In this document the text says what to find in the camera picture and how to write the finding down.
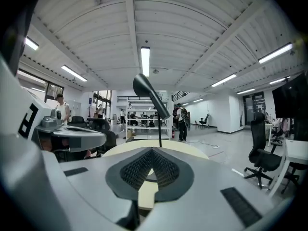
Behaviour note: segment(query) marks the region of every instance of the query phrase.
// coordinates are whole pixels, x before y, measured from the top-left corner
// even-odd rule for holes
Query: chair base
[[[268,180],[273,180],[273,178],[267,176],[266,174],[264,174],[264,173],[262,172],[262,171],[263,171],[263,168],[260,168],[259,170],[255,170],[255,169],[246,167],[246,168],[244,169],[244,172],[246,172],[247,170],[249,170],[249,171],[252,172],[253,174],[248,175],[248,176],[245,176],[244,179],[249,179],[249,178],[252,178],[252,177],[257,177],[257,178],[258,178],[259,188],[260,188],[260,189],[262,189],[261,177],[263,177],[263,178],[265,178],[265,179],[268,179]]]

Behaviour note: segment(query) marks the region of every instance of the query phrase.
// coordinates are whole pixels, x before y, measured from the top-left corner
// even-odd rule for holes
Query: person
[[[60,93],[57,94],[57,101],[58,104],[56,106],[56,109],[61,112],[61,119],[64,125],[67,125],[67,121],[70,116],[69,105],[64,102],[63,95]]]
[[[136,116],[136,111],[130,115],[130,119],[140,119],[140,117]],[[131,125],[138,125],[138,121],[130,121]]]
[[[121,111],[120,111],[120,123],[121,124],[123,124],[123,122],[124,122],[124,116],[125,116],[124,111],[123,111],[123,109],[121,109]]]
[[[180,129],[180,135],[179,135],[179,141],[185,141],[187,137],[187,127],[185,124],[185,116],[184,116],[184,108],[182,108],[181,104],[177,104],[178,110],[177,110],[177,117],[176,119],[179,121],[179,129]]]
[[[96,113],[98,115],[98,118],[103,119],[103,117],[104,117],[104,108],[103,108],[102,104],[98,105],[98,110],[96,111]]]
[[[177,105],[175,104],[175,105],[173,105],[173,112],[172,112],[172,114],[173,114],[173,123],[175,123],[176,130],[179,129],[179,122],[178,122],[178,120],[176,119],[176,117],[177,117],[177,112],[178,112],[178,107],[177,107]]]

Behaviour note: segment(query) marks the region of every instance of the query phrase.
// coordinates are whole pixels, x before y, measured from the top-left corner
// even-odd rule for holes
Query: glass door
[[[245,125],[250,125],[254,119],[254,112],[262,112],[265,114],[264,93],[258,92],[243,97],[245,111]]]

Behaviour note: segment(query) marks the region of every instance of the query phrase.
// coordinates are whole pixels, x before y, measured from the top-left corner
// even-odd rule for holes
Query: jeans
[[[179,122],[179,128],[180,128],[180,137],[179,137],[180,141],[186,140],[187,127],[186,127],[184,120]]]

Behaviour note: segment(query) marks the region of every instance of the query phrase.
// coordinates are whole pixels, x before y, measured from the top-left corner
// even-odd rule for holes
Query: monitor
[[[276,118],[308,118],[308,83],[304,74],[272,91]]]

